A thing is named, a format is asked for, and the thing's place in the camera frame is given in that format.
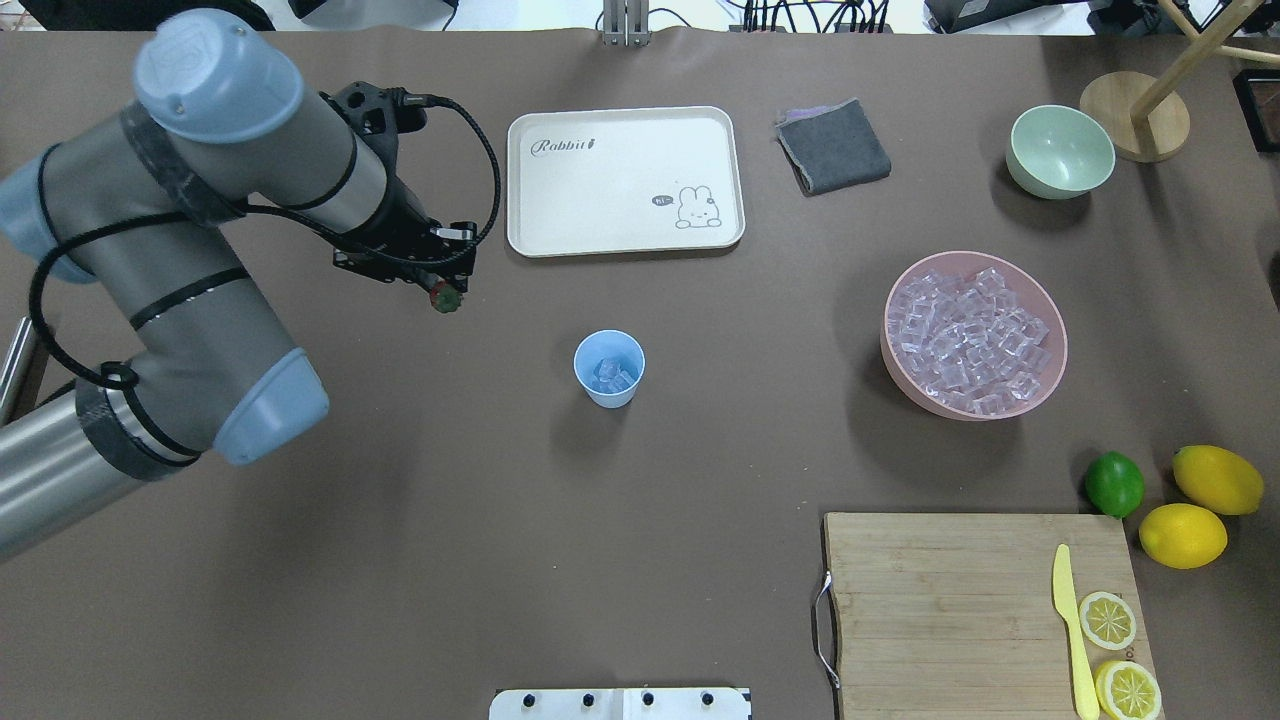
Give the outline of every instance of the wooden cutting board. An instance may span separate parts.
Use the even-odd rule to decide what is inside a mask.
[[[1138,616],[1125,651],[1085,639],[1091,666],[1133,660],[1160,679],[1114,518],[829,512],[824,533],[845,720],[1075,719],[1053,611],[1059,543],[1076,600],[1112,592]]]

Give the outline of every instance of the yellow lemon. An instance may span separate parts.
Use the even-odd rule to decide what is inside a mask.
[[[1161,565],[1190,570],[1212,562],[1226,550],[1226,525],[1198,505],[1161,505],[1142,519],[1138,541]]]
[[[1120,596],[1093,592],[1080,601],[1080,628],[1093,644],[1124,650],[1138,635],[1138,619]]]
[[[1248,460],[1212,445],[1189,445],[1174,454],[1174,482],[1220,515],[1248,515],[1262,503],[1262,474]]]
[[[1128,660],[1108,660],[1094,675],[1098,705],[1115,720],[1153,720],[1160,715],[1160,685],[1149,670]]]

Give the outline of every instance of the tray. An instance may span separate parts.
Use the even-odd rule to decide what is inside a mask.
[[[746,229],[718,108],[522,115],[507,168],[507,241],[529,258],[719,249]]]

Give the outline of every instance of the table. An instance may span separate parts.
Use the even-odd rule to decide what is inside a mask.
[[[0,87],[0,173],[123,105],[143,40],[0,36],[0,67],[20,69]],[[1193,118],[1179,155],[1046,202],[1004,170],[1014,118],[1074,104],[1105,72],[1158,74],[1181,41],[273,41],[317,88],[452,96],[499,154],[524,113],[717,105],[736,127],[746,236],[722,252],[534,261],[499,228],[463,309],[439,316],[413,288],[329,268],[302,228],[228,225],[330,416],[248,468],[210,455],[0,568],[0,715],[461,719],[499,688],[724,683],[751,688],[756,717],[827,717],[809,616],[823,512],[1088,511],[1080,477],[1114,448],[1147,474],[1132,537],[1180,498],[1183,445],[1277,477],[1280,173],[1253,151],[1229,60],[1179,88]],[[804,197],[772,123],[855,95],[893,172]],[[465,124],[433,113],[402,146],[433,215],[484,217],[488,168]],[[1066,319],[1066,377],[1019,420],[929,415],[881,364],[890,284],[955,247],[1023,266]],[[0,316],[17,318],[31,264],[5,243],[0,268]],[[128,356],[100,292],[59,287],[60,337],[86,360]],[[570,369],[602,327],[649,359],[620,411]],[[1280,707],[1280,503],[1226,523],[1226,553],[1201,570],[1132,550],[1169,717]]]

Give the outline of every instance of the light green bowl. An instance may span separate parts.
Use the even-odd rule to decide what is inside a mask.
[[[1098,187],[1116,167],[1116,149],[1093,118],[1039,105],[1019,115],[1005,151],[1009,174],[1027,192],[1066,200]]]

